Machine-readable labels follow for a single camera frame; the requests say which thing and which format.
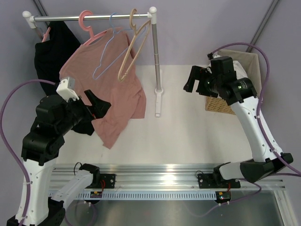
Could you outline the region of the light blue wire hanger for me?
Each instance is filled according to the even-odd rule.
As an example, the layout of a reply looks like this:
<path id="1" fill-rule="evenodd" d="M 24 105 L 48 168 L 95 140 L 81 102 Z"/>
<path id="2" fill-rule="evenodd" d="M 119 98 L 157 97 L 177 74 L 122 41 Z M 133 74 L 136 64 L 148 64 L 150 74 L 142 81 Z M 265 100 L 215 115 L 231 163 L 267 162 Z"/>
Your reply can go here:
<path id="1" fill-rule="evenodd" d="M 110 15 L 109 17 L 109 24 L 111 26 L 112 29 L 112 37 L 106 42 L 104 49 L 102 51 L 100 60 L 99 60 L 99 65 L 95 68 L 93 74 L 92 74 L 92 78 L 94 80 L 99 79 L 105 72 L 108 71 L 108 69 L 116 62 L 116 60 L 121 57 L 121 55 L 125 52 L 126 49 L 124 49 L 115 59 L 111 60 L 110 63 L 105 63 L 104 60 L 108 57 L 108 54 L 111 51 L 111 46 L 113 43 L 113 40 L 115 39 L 115 37 L 121 33 L 122 31 L 129 31 L 129 29 L 121 29 L 119 31 L 116 30 L 116 27 L 114 26 L 114 24 L 112 23 L 112 17 L 115 16 L 117 13 L 114 12 Z"/>

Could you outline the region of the green and white t shirt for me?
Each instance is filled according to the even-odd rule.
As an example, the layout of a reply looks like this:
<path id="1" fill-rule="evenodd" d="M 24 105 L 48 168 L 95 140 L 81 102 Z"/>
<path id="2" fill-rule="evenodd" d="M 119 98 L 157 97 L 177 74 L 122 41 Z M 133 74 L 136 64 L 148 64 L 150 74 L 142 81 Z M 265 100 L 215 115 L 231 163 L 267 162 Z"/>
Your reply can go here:
<path id="1" fill-rule="evenodd" d="M 233 68 L 234 68 L 234 71 L 236 72 L 236 77 L 238 80 L 248 77 L 246 71 L 244 70 L 244 68 L 242 67 L 242 65 L 239 61 L 236 61 L 236 60 L 233 61 Z"/>

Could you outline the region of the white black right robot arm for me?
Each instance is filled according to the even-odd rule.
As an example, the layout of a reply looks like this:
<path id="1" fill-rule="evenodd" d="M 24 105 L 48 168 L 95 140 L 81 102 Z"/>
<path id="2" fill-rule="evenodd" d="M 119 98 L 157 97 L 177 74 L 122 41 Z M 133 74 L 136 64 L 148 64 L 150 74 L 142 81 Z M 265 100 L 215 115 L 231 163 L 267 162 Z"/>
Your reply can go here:
<path id="1" fill-rule="evenodd" d="M 229 56 L 211 59 L 209 69 L 197 67 L 197 92 L 203 96 L 221 97 L 237 116 L 249 142 L 252 158 L 241 162 L 228 162 L 214 168 L 213 182 L 225 186 L 231 179 L 245 179 L 254 183 L 284 167 L 293 157 L 284 153 L 274 140 L 259 109 L 259 99 L 248 77 L 238 79 L 233 60 Z"/>

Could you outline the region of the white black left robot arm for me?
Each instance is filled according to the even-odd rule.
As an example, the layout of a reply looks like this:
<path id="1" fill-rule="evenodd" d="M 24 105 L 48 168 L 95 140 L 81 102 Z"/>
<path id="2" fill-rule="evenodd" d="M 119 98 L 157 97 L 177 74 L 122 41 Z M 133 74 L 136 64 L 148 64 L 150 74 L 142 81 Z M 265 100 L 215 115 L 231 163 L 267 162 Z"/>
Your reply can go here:
<path id="1" fill-rule="evenodd" d="M 18 212 L 7 221 L 9 226 L 58 226 L 80 192 L 108 187 L 99 167 L 85 163 L 62 189 L 48 195 L 52 170 L 65 143 L 64 135 L 80 122 L 103 118 L 111 107 L 110 102 L 99 99 L 89 89 L 84 93 L 90 104 L 85 104 L 76 94 L 71 77 L 49 84 L 55 87 L 56 94 L 42 98 L 36 107 L 30 132 L 23 138 L 21 156 L 11 151 L 24 182 Z"/>

